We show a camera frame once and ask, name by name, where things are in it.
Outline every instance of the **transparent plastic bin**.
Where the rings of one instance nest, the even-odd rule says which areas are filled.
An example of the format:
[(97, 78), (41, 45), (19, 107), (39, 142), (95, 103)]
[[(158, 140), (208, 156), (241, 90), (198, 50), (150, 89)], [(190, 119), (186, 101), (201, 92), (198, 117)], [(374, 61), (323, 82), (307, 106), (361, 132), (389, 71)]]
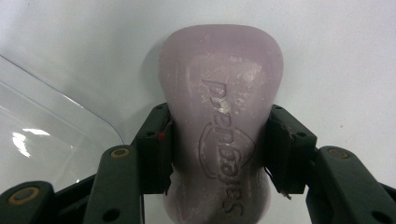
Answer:
[(0, 58), (0, 193), (44, 180), (56, 191), (96, 173), (122, 140), (83, 105)]

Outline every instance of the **screw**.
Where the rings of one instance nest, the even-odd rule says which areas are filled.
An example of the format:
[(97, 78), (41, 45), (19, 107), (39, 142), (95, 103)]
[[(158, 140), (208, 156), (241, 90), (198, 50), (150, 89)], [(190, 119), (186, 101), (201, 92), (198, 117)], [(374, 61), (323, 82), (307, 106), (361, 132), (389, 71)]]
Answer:
[(111, 152), (111, 157), (114, 159), (119, 159), (129, 155), (129, 149), (127, 148), (117, 148)]
[(349, 158), (349, 155), (345, 151), (338, 149), (338, 148), (330, 148), (329, 153), (331, 155), (333, 155), (334, 157), (337, 157), (337, 158), (340, 158), (343, 160)]
[(12, 205), (21, 205), (30, 202), (38, 195), (39, 192), (40, 189), (38, 187), (20, 189), (8, 198), (8, 203)]

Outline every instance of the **purple soap bar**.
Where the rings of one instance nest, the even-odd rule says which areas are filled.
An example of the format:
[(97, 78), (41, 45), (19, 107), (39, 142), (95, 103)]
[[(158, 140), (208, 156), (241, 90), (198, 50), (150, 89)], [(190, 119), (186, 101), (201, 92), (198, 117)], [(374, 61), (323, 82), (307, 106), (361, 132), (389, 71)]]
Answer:
[(164, 42), (176, 148), (163, 199), (175, 223), (256, 223), (265, 213), (262, 135), (282, 71), (275, 40), (252, 27), (192, 26)]

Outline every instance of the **white backdrop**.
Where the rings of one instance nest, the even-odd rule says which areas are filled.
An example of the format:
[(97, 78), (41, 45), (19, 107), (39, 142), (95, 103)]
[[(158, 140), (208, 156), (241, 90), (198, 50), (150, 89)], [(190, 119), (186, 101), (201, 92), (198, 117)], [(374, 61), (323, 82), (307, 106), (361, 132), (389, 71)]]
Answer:
[[(0, 1), (0, 55), (107, 120), (129, 143), (164, 102), (162, 42), (207, 23), (270, 34), (285, 64), (276, 103), (317, 135), (319, 147), (353, 151), (396, 187), (395, 1)], [(149, 224), (171, 223), (160, 196), (148, 197), (146, 214)], [(310, 223), (304, 195), (289, 202), (273, 189), (261, 223)]]

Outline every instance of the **embossed logo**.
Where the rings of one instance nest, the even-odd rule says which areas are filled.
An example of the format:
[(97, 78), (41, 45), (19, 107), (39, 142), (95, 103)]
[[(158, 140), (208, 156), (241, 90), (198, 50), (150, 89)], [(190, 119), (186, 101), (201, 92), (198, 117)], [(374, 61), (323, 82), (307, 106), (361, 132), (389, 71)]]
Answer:
[(199, 142), (199, 160), (204, 174), (217, 179), (225, 186), (227, 200), (222, 209), (229, 214), (239, 209), (244, 213), (240, 202), (243, 192), (240, 188), (240, 171), (253, 155), (253, 141), (234, 126), (231, 105), (227, 101), (227, 87), (224, 83), (203, 80), (210, 92), (210, 104), (213, 106), (211, 122), (203, 129)]

